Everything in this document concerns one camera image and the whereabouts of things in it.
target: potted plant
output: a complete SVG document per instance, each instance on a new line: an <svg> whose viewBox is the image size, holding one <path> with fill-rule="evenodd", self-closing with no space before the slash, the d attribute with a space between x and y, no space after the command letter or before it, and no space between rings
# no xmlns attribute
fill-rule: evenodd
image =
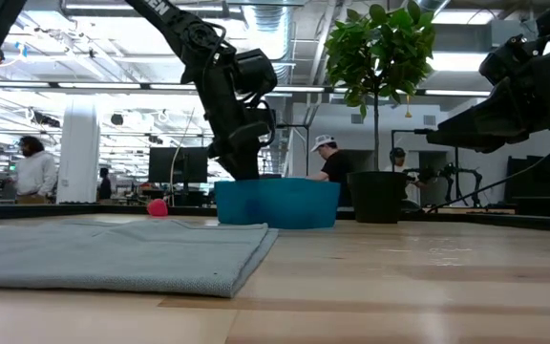
<svg viewBox="0 0 550 344"><path fill-rule="evenodd" d="M356 220L395 223L400 213L406 177L379 172L379 97L400 102L400 93L414 95L420 81L432 72L434 14L422 13L410 0L405 9L386 12L371 5L367 15L348 10L347 23L336 22L325 47L328 79L347 87L345 103L367 115L372 97L374 112L374 171L349 174L349 188Z"/></svg>

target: pink ball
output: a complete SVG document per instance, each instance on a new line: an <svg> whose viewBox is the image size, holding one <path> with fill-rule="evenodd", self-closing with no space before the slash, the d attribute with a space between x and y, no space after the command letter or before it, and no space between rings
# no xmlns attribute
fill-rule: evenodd
<svg viewBox="0 0 550 344"><path fill-rule="evenodd" d="M148 213L156 217L168 216L169 208L163 200L153 200L148 204Z"/></svg>

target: blue bin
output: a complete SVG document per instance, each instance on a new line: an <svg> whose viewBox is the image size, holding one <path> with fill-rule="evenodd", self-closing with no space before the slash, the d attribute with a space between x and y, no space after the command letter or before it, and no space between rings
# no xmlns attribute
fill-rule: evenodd
<svg viewBox="0 0 550 344"><path fill-rule="evenodd" d="M292 178L216 182L218 220L281 229L332 227L340 188L338 183Z"/></svg>

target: computer monitor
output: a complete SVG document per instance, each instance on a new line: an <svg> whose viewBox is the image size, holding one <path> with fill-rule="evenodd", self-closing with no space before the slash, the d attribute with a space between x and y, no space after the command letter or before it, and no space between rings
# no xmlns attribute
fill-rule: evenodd
<svg viewBox="0 0 550 344"><path fill-rule="evenodd" d="M176 147L150 148L148 182L169 183ZM207 148L182 147L173 166L173 183L207 183Z"/></svg>
<svg viewBox="0 0 550 344"><path fill-rule="evenodd" d="M260 179L280 179L280 178L282 178L281 174L264 173L260 175Z"/></svg>

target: tree trunk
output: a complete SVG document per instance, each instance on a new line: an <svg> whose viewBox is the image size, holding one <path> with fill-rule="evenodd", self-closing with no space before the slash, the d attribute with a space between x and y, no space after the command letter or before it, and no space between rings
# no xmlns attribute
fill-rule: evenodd
<svg viewBox="0 0 550 344"><path fill-rule="evenodd" d="M374 112L374 170L379 170L379 94L374 95L374 104L373 106L373 112Z"/></svg>

